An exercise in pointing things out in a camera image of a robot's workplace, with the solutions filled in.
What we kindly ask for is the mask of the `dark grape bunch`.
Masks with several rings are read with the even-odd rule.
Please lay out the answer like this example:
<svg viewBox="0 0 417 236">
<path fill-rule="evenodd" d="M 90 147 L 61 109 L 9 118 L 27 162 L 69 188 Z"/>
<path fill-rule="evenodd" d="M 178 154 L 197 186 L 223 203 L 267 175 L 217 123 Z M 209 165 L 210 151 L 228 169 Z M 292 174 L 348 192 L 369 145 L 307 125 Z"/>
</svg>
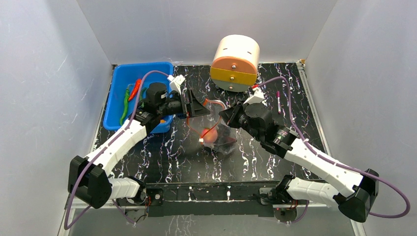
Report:
<svg viewBox="0 0 417 236">
<path fill-rule="evenodd" d="M 214 142 L 214 150 L 222 154 L 229 154 L 234 149 L 234 144 L 237 142 L 236 138 L 233 136 L 232 131 L 229 128 L 218 128 L 217 130 L 217 139 Z"/>
</svg>

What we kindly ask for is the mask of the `clear zip top bag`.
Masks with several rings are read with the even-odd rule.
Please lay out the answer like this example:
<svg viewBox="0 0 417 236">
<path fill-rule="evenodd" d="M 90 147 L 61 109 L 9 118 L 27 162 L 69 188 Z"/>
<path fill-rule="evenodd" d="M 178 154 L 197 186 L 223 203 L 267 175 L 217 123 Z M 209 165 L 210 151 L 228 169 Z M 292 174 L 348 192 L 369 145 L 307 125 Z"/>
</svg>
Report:
<svg viewBox="0 0 417 236">
<path fill-rule="evenodd" d="M 224 104 L 224 102 L 222 102 L 220 100 L 210 100 L 210 99 L 205 99 L 204 102 L 203 102 L 203 105 L 207 109 L 210 110 L 210 114 L 206 115 L 206 116 L 201 116 L 201 117 L 187 118 L 186 123 L 187 123 L 187 126 L 190 128 L 190 130 L 197 133 L 199 144 L 215 151 L 214 147 L 213 147 L 214 143 L 206 144 L 206 143 L 203 142 L 202 131 L 205 128 L 209 128 L 209 129 L 216 128 L 216 130 L 218 130 L 218 128 L 225 129 L 226 127 L 229 128 L 232 131 L 232 129 L 225 124 L 225 122 L 223 121 L 223 119 L 219 115 L 219 112 L 225 110 L 227 107 Z"/>
</svg>

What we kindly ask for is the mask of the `peach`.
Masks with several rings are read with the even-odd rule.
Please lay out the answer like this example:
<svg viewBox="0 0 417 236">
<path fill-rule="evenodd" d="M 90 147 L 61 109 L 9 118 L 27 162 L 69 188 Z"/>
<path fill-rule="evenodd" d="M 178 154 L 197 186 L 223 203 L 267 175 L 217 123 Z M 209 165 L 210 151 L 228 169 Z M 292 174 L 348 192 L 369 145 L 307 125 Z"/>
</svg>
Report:
<svg viewBox="0 0 417 236">
<path fill-rule="evenodd" d="M 202 138 L 203 138 L 203 142 L 206 144 L 214 143 L 218 138 L 218 132 L 216 128 L 213 128 L 213 129 L 205 128 L 202 131 Z"/>
</svg>

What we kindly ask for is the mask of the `red chili pepper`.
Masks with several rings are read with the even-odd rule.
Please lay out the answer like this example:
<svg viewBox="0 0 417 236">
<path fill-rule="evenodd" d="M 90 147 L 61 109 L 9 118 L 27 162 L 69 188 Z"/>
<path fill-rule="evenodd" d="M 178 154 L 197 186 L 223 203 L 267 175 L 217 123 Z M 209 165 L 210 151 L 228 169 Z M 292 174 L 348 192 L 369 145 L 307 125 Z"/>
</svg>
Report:
<svg viewBox="0 0 417 236">
<path fill-rule="evenodd" d="M 131 92 L 131 94 L 130 94 L 130 96 L 129 96 L 129 98 L 128 98 L 128 101 L 132 101 L 132 100 L 133 100 L 133 99 L 137 96 L 137 93 L 138 93 L 138 91 L 139 91 L 139 88 L 140 88 L 141 82 L 142 82 L 142 79 L 138 79 L 138 80 L 135 82 L 134 87 L 133 87 L 133 90 L 132 90 L 132 92 Z"/>
</svg>

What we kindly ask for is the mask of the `long green chili pepper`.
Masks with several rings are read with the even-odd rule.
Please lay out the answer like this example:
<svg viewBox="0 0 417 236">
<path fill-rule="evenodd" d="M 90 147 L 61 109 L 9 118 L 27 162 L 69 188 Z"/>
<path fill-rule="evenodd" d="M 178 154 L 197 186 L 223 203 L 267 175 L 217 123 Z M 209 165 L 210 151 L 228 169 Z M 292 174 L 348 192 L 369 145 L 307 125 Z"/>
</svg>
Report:
<svg viewBox="0 0 417 236">
<path fill-rule="evenodd" d="M 128 113 L 128 106 L 129 106 L 129 101 L 131 100 L 131 95 L 133 94 L 133 85 L 129 84 L 125 90 L 124 93 L 124 99 L 123 99 L 123 110 L 122 110 L 122 114 L 121 117 L 119 119 L 119 124 L 123 125 L 126 117 L 127 117 L 127 113 Z"/>
</svg>

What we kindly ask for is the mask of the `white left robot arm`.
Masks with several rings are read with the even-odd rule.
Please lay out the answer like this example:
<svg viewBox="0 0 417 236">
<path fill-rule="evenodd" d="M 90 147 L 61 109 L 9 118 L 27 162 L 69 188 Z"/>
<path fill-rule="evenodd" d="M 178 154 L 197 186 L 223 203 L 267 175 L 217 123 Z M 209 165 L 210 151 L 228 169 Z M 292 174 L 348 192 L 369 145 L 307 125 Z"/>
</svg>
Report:
<svg viewBox="0 0 417 236">
<path fill-rule="evenodd" d="M 147 198 L 144 183 L 134 177 L 110 178 L 112 169 L 164 117 L 194 118 L 209 114 L 209 109 L 196 99 L 191 90 L 182 95 L 176 90 L 168 92 L 163 83 L 151 83 L 145 97 L 136 101 L 130 118 L 110 139 L 86 157 L 75 156 L 71 160 L 70 197 L 77 197 L 95 209 L 109 200 L 121 198 L 136 205 L 144 203 Z"/>
</svg>

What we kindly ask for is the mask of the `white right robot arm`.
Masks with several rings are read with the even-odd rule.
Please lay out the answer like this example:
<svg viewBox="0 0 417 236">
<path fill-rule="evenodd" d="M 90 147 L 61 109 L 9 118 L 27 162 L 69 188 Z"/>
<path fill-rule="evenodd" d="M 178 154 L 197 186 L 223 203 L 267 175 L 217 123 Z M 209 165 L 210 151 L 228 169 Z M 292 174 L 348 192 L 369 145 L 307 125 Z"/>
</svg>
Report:
<svg viewBox="0 0 417 236">
<path fill-rule="evenodd" d="M 313 172 L 323 182 L 302 180 L 286 175 L 268 193 L 260 193 L 264 202 L 288 204 L 307 200 L 336 207 L 351 220 L 363 223 L 378 195 L 377 182 L 364 174 L 344 169 L 340 163 L 316 148 L 308 149 L 299 134 L 274 121 L 272 113 L 263 105 L 235 103 L 219 112 L 230 128 L 243 129 L 267 152 L 294 162 Z"/>
</svg>

